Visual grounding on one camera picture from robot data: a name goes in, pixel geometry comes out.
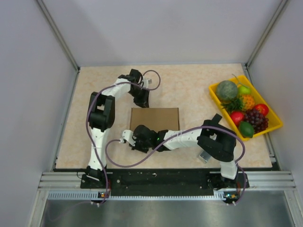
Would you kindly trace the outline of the brown cardboard box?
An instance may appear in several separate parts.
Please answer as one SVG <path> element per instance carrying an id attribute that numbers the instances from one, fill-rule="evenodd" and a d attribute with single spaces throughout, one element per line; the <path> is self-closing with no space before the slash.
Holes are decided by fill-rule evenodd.
<path id="1" fill-rule="evenodd" d="M 132 108 L 130 130 L 134 131 L 139 125 L 156 132 L 179 131 L 178 108 Z"/>

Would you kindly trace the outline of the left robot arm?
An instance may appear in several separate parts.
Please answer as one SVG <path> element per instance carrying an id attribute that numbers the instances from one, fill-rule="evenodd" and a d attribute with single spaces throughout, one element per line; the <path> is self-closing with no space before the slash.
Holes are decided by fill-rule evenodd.
<path id="1" fill-rule="evenodd" d="M 99 92 L 91 93 L 86 116 L 86 131 L 91 142 L 90 160 L 85 176 L 96 187 L 108 188 L 105 146 L 116 116 L 116 101 L 129 93 L 133 102 L 142 108 L 149 107 L 150 80 L 144 73 L 131 69 L 128 75 L 120 75 L 114 84 Z"/>

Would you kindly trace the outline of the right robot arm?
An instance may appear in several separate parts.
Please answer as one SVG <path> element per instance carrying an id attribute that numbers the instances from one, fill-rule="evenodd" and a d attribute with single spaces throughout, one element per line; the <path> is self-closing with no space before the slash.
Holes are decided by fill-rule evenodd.
<path id="1" fill-rule="evenodd" d="M 221 176 L 209 180 L 216 189 L 232 187 L 238 182 L 239 160 L 245 154 L 245 145 L 236 133 L 214 120 L 205 120 L 202 126 L 185 131 L 154 131 L 139 125 L 124 138 L 134 150 L 148 152 L 173 151 L 179 148 L 199 147 L 203 153 L 220 163 Z"/>

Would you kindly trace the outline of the black rectangular bar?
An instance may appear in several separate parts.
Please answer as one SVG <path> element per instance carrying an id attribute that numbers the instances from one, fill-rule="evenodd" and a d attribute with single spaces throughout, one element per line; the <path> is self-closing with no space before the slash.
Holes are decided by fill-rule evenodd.
<path id="1" fill-rule="evenodd" d="M 218 124 L 222 118 L 223 117 L 221 115 L 219 115 L 218 113 L 216 113 L 214 115 L 214 117 L 212 118 L 212 122 L 215 123 L 215 124 Z"/>

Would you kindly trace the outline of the grey-green melon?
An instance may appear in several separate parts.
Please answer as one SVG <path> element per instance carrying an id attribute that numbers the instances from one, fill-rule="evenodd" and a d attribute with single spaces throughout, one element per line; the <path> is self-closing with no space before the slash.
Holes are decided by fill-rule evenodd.
<path id="1" fill-rule="evenodd" d="M 217 85 L 215 94 L 220 101 L 231 101 L 237 97 L 238 88 L 234 82 L 224 80 Z"/>

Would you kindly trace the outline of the red apple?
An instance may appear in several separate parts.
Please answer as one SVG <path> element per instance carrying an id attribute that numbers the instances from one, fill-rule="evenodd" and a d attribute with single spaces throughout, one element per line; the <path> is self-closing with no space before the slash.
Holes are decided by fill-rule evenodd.
<path id="1" fill-rule="evenodd" d="M 241 111 L 234 111 L 230 114 L 233 123 L 238 127 L 240 122 L 244 119 L 244 113 Z"/>
<path id="2" fill-rule="evenodd" d="M 254 109 L 259 111 L 263 116 L 267 116 L 269 113 L 269 107 L 266 104 L 257 104 Z"/>

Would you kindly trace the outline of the green lime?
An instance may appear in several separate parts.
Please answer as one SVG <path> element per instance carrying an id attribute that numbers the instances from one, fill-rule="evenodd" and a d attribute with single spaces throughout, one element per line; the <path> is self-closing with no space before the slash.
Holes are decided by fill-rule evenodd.
<path id="1" fill-rule="evenodd" d="M 250 123 L 241 121 L 239 124 L 239 132 L 244 138 L 252 138 L 254 135 L 254 128 Z"/>

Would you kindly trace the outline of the green apple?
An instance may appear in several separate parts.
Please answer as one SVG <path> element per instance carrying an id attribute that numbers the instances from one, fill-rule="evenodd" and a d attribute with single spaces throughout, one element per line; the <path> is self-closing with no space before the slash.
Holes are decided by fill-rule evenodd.
<path id="1" fill-rule="evenodd" d="M 250 94 L 251 94 L 251 89 L 249 87 L 243 85 L 238 87 L 238 95 L 242 96 L 242 95 L 250 95 Z"/>

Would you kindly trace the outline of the orange pineapple toy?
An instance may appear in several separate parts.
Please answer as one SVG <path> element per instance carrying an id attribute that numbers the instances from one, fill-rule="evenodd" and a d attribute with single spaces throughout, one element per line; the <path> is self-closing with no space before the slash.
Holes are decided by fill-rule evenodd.
<path id="1" fill-rule="evenodd" d="M 243 111 L 251 110 L 255 106 L 255 99 L 252 95 L 242 95 L 240 101 L 241 110 Z"/>

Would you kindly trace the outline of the purple grapes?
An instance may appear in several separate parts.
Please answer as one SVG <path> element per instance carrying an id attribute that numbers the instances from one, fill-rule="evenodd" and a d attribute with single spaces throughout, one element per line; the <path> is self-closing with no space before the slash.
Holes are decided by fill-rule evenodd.
<path id="1" fill-rule="evenodd" d="M 269 125 L 269 119 L 256 109 L 247 110 L 244 121 L 252 125 L 255 134 L 266 130 Z"/>

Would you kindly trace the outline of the yellow plastic tray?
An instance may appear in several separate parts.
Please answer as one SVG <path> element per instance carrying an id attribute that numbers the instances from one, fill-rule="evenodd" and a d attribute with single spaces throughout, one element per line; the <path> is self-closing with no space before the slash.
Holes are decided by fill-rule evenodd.
<path id="1" fill-rule="evenodd" d="M 283 126 L 244 75 L 210 85 L 209 93 L 231 129 L 244 141 Z"/>

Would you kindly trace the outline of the aluminium rail frame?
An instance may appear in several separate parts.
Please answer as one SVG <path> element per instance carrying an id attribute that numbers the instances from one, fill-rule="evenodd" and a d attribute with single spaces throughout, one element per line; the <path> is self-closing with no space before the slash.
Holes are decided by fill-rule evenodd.
<path id="1" fill-rule="evenodd" d="M 92 200 L 225 200 L 246 191 L 295 190 L 288 171 L 239 172 L 235 180 L 222 181 L 217 171 L 207 170 L 111 170 L 108 182 L 84 172 L 45 172 L 39 190 L 50 199 Z"/>

